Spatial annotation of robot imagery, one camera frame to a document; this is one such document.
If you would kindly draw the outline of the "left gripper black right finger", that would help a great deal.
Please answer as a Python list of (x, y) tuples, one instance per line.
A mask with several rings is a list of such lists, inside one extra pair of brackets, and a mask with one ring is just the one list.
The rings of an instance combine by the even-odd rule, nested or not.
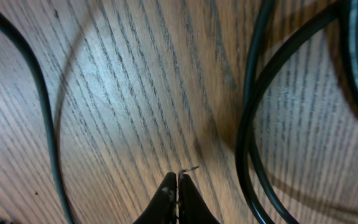
[(219, 224), (209, 210), (201, 194), (186, 172), (196, 170), (183, 169), (178, 173), (178, 220), (179, 224)]

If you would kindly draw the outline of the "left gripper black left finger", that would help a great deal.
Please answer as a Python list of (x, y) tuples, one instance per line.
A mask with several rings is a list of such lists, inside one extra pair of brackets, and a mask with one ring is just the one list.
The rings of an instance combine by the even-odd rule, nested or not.
[(177, 176), (168, 172), (146, 209), (134, 224), (174, 224), (177, 222)]

